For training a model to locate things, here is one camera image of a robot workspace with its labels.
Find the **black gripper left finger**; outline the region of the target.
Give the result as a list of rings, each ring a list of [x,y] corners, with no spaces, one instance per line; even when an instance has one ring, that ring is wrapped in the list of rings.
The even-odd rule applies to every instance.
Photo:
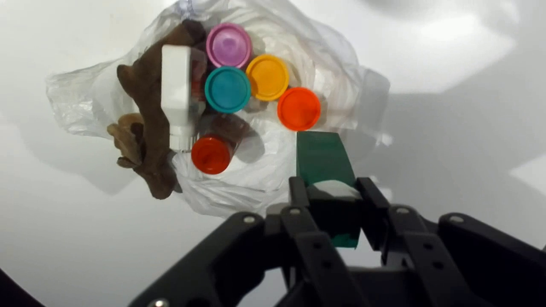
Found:
[[[329,236],[310,215],[313,198],[289,179],[289,203],[259,217],[240,212],[194,246],[138,294],[129,307],[237,307],[269,270],[279,268],[286,294],[274,307],[358,307],[365,304]]]

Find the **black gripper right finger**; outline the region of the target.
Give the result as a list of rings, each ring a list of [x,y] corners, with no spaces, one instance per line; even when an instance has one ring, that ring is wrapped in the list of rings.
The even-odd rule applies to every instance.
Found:
[[[431,306],[546,307],[546,253],[464,213],[426,220],[356,179],[361,231],[383,266],[414,277]]]

